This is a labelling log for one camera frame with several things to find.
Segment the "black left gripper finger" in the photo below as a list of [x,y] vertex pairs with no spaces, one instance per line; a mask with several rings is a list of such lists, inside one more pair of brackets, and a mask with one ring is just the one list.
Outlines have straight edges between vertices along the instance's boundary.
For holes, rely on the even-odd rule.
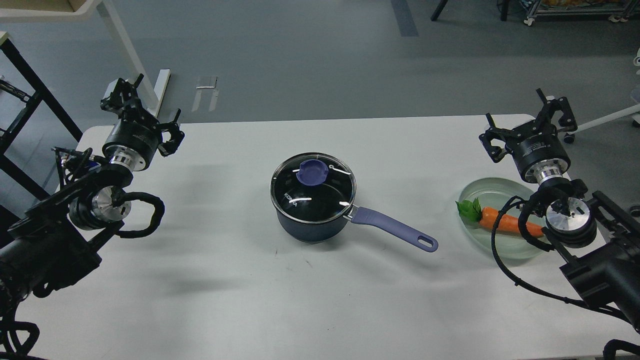
[[158,119],[144,107],[138,95],[138,87],[143,79],[144,75],[139,74],[133,83],[122,78],[112,81],[100,100],[100,109],[116,114],[121,121],[145,126],[158,125]]
[[162,157],[169,157],[178,150],[185,139],[185,132],[180,129],[179,117],[182,109],[178,108],[174,112],[173,120],[166,123],[158,123],[157,134],[162,138],[163,133],[169,134],[169,139],[158,144],[158,151]]

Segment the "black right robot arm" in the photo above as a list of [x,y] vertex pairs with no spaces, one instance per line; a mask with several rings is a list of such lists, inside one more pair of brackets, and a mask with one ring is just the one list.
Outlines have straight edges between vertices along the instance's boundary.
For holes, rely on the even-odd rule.
[[[534,119],[503,129],[487,113],[487,129],[478,137],[493,162],[512,156],[519,177],[538,186],[528,199],[512,196],[489,221],[493,259],[517,287],[621,319],[638,331],[639,223],[603,192],[594,191],[588,199],[582,180],[565,177],[570,158],[558,134],[576,133],[579,127],[567,98],[545,96],[541,89],[536,92],[542,108]],[[560,271],[579,299],[539,289],[503,263],[496,233],[502,218],[514,207],[520,210],[515,233],[531,246],[562,257]]]

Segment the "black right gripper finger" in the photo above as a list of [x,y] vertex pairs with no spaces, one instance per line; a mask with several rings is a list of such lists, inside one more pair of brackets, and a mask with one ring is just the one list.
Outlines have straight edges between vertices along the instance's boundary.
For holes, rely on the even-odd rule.
[[501,162],[507,155],[514,155],[515,146],[521,143],[522,133],[514,129],[496,126],[493,116],[485,114],[488,128],[478,136],[487,155],[494,163]]
[[542,109],[530,126],[531,133],[570,133],[578,130],[578,124],[566,96],[547,98],[541,88],[535,90],[542,101]]

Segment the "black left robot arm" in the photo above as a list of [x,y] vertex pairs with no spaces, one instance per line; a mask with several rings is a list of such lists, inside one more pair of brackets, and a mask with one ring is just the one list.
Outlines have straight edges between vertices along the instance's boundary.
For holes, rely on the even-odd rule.
[[109,84],[100,108],[116,114],[118,122],[102,154],[55,146],[59,190],[7,230],[10,241],[0,253],[3,360],[29,360],[41,333],[32,322],[16,321],[20,302],[75,285],[99,267],[98,252],[112,237],[141,239],[162,223],[162,199],[126,187],[156,153],[173,155],[185,133],[180,111],[161,123],[144,107],[138,95],[143,79],[139,74],[135,82],[119,78]]

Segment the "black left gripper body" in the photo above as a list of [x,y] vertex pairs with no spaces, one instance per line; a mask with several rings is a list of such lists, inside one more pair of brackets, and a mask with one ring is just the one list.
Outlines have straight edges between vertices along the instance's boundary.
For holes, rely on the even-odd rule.
[[102,147],[110,164],[124,166],[131,172],[147,170],[162,137],[139,123],[120,121]]

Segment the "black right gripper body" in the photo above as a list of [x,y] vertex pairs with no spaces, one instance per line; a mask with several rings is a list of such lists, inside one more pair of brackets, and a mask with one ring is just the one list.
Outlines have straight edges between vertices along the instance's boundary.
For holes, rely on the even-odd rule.
[[556,126],[516,127],[511,131],[509,150],[519,177],[526,183],[562,179],[570,166]]

